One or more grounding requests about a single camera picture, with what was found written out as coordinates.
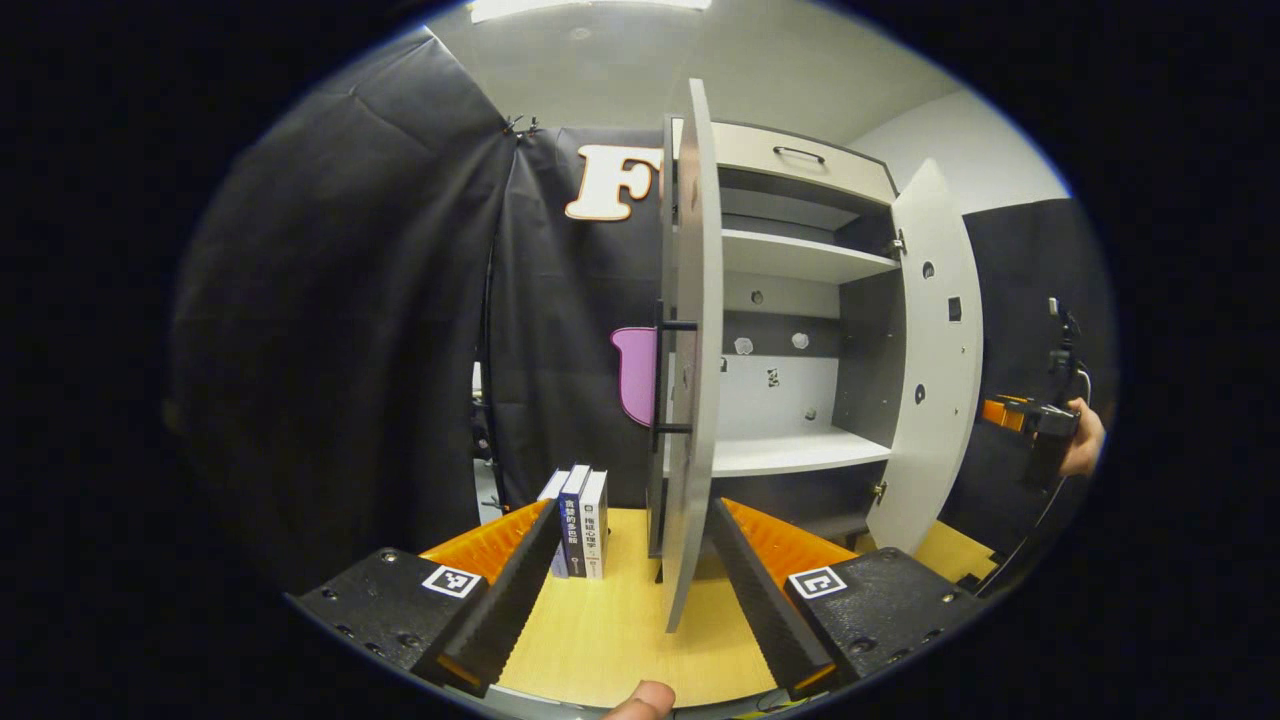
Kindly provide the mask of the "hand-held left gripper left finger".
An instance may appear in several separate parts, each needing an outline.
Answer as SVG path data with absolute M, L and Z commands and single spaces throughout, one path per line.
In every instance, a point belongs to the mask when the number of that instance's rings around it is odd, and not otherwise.
M 561 542 L 541 500 L 424 552 L 384 547 L 288 600 L 347 644 L 481 698 L 521 637 Z

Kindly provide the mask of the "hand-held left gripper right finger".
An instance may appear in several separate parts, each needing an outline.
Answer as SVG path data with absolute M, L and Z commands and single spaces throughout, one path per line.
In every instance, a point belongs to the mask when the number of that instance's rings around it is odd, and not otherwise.
M 805 700 L 945 642 L 988 607 L 910 553 L 855 553 L 731 498 L 707 532 L 778 687 Z

